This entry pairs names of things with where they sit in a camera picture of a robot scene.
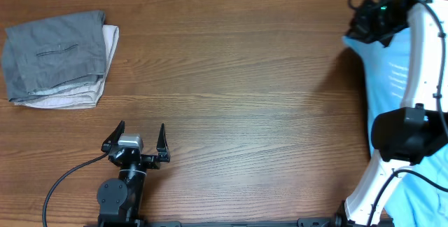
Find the light blue printed t-shirt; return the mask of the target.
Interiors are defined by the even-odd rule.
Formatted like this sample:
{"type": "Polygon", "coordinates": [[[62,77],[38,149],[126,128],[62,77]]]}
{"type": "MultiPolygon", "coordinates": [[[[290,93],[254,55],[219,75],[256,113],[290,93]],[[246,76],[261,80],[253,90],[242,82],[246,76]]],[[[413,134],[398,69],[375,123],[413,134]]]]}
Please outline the light blue printed t-shirt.
{"type": "MultiPolygon", "coordinates": [[[[398,109],[407,87],[410,60],[410,29],[394,35],[388,47],[379,42],[362,43],[343,37],[344,44],[363,62],[367,93],[367,129],[382,113],[398,109]]],[[[402,179],[385,210],[395,226],[447,227],[447,193],[413,174],[402,179]]]]}

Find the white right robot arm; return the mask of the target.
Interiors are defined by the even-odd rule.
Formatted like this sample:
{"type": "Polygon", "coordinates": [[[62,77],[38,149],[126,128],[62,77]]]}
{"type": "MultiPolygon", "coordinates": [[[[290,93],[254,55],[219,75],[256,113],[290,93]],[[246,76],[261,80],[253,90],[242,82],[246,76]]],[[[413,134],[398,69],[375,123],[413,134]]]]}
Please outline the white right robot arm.
{"type": "Polygon", "coordinates": [[[447,225],[447,0],[363,0],[345,44],[362,59],[370,162],[332,226],[447,225]]]}

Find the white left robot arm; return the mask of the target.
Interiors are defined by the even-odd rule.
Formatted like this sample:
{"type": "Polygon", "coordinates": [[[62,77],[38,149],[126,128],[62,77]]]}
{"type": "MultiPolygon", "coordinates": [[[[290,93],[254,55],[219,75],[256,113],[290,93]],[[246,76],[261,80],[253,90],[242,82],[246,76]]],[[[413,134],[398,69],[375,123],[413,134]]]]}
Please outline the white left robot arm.
{"type": "Polygon", "coordinates": [[[98,188],[98,226],[147,225],[139,213],[147,171],[158,170],[171,159],[164,125],[157,139],[157,154],[143,154],[143,148],[141,135],[127,134],[124,121],[103,142],[101,151],[120,170],[117,178],[104,181],[98,188]]]}

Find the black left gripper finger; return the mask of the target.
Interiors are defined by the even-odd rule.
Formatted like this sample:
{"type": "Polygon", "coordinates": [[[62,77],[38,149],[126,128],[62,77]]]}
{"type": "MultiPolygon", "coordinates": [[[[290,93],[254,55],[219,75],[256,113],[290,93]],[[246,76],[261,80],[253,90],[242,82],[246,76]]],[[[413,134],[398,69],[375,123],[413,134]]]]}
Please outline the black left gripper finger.
{"type": "Polygon", "coordinates": [[[160,162],[169,162],[171,160],[171,154],[167,144],[166,131],[164,123],[161,124],[159,136],[157,139],[157,154],[160,162]]]}
{"type": "Polygon", "coordinates": [[[118,144],[120,136],[125,131],[125,121],[120,121],[116,129],[104,140],[101,146],[102,152],[109,152],[113,146],[118,144]]]}

